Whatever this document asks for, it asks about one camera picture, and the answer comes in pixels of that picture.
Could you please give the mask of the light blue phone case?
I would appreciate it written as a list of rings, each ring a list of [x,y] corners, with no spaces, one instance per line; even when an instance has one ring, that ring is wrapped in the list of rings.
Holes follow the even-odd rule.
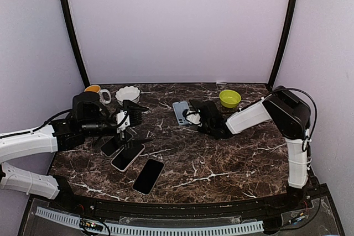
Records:
[[[189,110],[189,104],[187,103],[187,101],[179,101],[179,102],[174,102],[172,104],[173,106],[173,110],[176,116],[176,120],[178,122],[178,125],[180,126],[190,126],[191,123],[188,122],[185,117],[183,116],[183,111],[184,110]]]

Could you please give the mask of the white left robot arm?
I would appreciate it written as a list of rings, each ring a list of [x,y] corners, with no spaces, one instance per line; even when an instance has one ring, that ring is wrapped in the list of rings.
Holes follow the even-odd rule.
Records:
[[[112,166],[125,172],[144,151],[147,139],[134,140],[127,128],[142,123],[147,107],[125,99],[110,113],[98,93],[82,92],[72,99],[71,109],[61,111],[41,126],[1,135],[1,188],[56,200],[65,211],[78,207],[78,200],[65,177],[39,175],[9,164],[10,160],[41,153],[69,151],[89,137],[112,137],[118,154]]]

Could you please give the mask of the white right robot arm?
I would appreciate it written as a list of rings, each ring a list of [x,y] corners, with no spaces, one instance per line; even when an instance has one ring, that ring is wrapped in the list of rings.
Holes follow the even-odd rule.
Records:
[[[310,107],[296,94],[308,93],[297,88],[278,86],[259,100],[224,118],[213,101],[191,100],[191,110],[182,111],[186,121],[200,133],[215,139],[228,139],[246,129],[272,121],[284,137],[288,148],[288,185],[302,189],[308,181],[311,155],[310,142],[315,128],[311,116],[317,107]]]

